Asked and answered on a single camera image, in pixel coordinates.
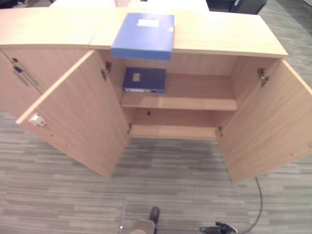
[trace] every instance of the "metal bracket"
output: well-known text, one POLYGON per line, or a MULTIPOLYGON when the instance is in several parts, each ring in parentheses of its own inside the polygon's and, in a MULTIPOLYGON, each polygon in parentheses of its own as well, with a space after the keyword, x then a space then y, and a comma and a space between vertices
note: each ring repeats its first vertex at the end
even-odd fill
POLYGON ((127 134, 130 134, 131 130, 132 130, 132 124, 129 123, 129 129, 127 130, 127 134))
POLYGON ((261 87, 263 87, 268 82, 270 77, 265 75, 265 68, 259 68, 257 72, 261 80, 261 87))
POLYGON ((112 63, 105 62, 105 70, 101 69, 101 75, 105 81, 107 80, 107 75, 110 73, 111 69, 112 69, 112 63))
POLYGON ((222 132, 222 126, 221 125, 218 126, 218 135, 219 135, 219 137, 223 137, 223 132, 222 132))

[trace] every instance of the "black chair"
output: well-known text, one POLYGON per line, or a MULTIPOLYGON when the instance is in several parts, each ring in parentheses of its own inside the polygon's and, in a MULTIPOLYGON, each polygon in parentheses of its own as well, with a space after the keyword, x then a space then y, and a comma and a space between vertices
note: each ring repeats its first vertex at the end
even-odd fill
POLYGON ((206 0, 210 11, 257 15, 267 0, 206 0))
POLYGON ((267 4, 267 0, 240 0, 237 5, 233 4, 230 12, 257 15, 267 4))
POLYGON ((0 9, 12 8, 18 4, 18 0, 0 0, 0 9))
POLYGON ((206 0, 210 11, 230 12, 234 0, 206 0))

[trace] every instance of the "cable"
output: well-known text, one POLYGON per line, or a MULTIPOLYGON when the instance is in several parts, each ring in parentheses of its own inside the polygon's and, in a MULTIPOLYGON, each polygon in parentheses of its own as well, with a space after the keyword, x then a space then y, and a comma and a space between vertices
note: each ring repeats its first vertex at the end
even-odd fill
POLYGON ((257 181, 257 185, 258 185, 258 189, 259 189, 259 194, 260 194, 260 211, 259 211, 258 217, 257 217, 256 221, 253 223, 253 225, 252 225, 249 229, 247 229, 246 231, 244 231, 244 232, 242 232, 242 233, 239 233, 239 234, 245 234, 245 233, 250 232, 250 231, 255 227, 255 225, 257 224, 257 222, 259 221, 260 216, 261 216, 261 213, 262 213, 262 208, 263 208, 262 191, 261 191, 261 188, 260 188, 260 184, 259 184, 258 178, 256 177, 255 180, 257 181))

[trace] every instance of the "cabinet top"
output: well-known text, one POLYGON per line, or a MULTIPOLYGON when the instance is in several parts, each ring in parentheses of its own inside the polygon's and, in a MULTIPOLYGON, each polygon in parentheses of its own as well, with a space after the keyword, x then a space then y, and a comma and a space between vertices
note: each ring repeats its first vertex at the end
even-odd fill
POLYGON ((271 58, 288 55, 258 15, 137 8, 0 10, 0 48, 110 49, 126 14, 130 12, 174 14, 173 53, 271 58))

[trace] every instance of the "blue folder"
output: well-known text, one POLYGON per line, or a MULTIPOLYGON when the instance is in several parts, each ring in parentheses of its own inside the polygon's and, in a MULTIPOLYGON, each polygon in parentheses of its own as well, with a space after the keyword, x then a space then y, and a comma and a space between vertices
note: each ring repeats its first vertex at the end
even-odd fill
POLYGON ((117 58, 171 60, 174 15, 129 13, 112 45, 117 58))
POLYGON ((158 68, 127 67, 123 91, 164 93, 166 70, 158 68))

